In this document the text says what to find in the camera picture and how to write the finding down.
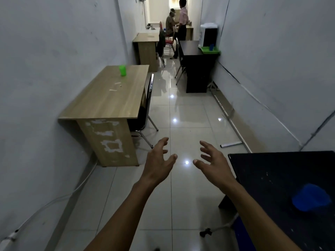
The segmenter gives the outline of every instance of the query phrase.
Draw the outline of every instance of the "black desk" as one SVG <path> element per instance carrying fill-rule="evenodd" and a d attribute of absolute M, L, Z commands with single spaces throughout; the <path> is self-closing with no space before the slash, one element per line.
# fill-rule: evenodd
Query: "black desk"
<path fill-rule="evenodd" d="M 186 93 L 207 91 L 209 74 L 218 56 L 217 54 L 203 54 L 198 45 L 198 40 L 180 41 L 181 56 L 187 74 Z"/>
<path fill-rule="evenodd" d="M 302 250 L 335 250 L 335 153 L 229 154 L 237 180 Z M 291 203 L 305 184 L 324 189 L 333 203 L 317 212 Z M 219 207 L 229 204 L 224 198 Z"/>

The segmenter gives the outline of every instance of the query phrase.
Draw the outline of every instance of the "green plastic cup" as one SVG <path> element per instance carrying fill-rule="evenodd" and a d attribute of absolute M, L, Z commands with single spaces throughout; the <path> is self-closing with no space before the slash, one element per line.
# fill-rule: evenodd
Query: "green plastic cup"
<path fill-rule="evenodd" d="M 119 68 L 120 68 L 121 76 L 122 77 L 126 76 L 127 75 L 126 66 L 125 65 L 120 65 Z"/>

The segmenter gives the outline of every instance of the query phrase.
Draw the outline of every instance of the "black pants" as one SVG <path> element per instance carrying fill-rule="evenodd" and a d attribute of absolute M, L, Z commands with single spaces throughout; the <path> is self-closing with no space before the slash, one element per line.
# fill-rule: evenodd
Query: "black pants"
<path fill-rule="evenodd" d="M 179 26 L 178 32 L 176 32 L 174 35 L 176 38 L 178 38 L 178 41 L 186 40 L 186 25 Z M 174 52 L 174 58 L 178 57 L 178 49 Z"/>

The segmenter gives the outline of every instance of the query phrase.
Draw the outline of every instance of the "floor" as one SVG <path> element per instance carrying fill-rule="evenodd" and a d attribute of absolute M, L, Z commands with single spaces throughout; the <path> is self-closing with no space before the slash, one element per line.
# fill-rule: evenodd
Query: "floor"
<path fill-rule="evenodd" d="M 239 139 L 210 92 L 186 94 L 185 74 L 176 86 L 174 76 L 179 61 L 170 60 L 171 54 L 172 50 L 166 48 L 166 67 L 160 64 L 159 71 L 154 73 L 149 115 L 159 131 L 148 122 L 143 133 L 153 144 L 169 137 L 165 158 L 176 153 L 178 160 L 169 177 L 149 198 L 130 250 L 153 251 L 157 247 L 161 251 L 238 250 L 231 229 L 205 238 L 199 236 L 199 230 L 219 227 L 232 217 L 218 208 L 224 194 L 207 181 L 192 160 L 200 158 L 199 140 L 213 144 L 225 156 L 247 151 L 243 145 L 219 147 Z M 82 190 L 57 251 L 83 250 L 127 197 L 150 150 L 144 139 L 134 138 L 134 144 L 141 165 L 95 169 Z"/>

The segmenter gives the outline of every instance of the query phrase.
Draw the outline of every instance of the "pink shirt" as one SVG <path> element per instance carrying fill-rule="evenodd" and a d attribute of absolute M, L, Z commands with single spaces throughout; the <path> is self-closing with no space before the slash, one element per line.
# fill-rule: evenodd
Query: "pink shirt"
<path fill-rule="evenodd" d="M 180 16 L 179 16 L 179 25 L 186 25 L 188 23 L 188 13 L 187 9 L 183 7 L 180 10 Z"/>

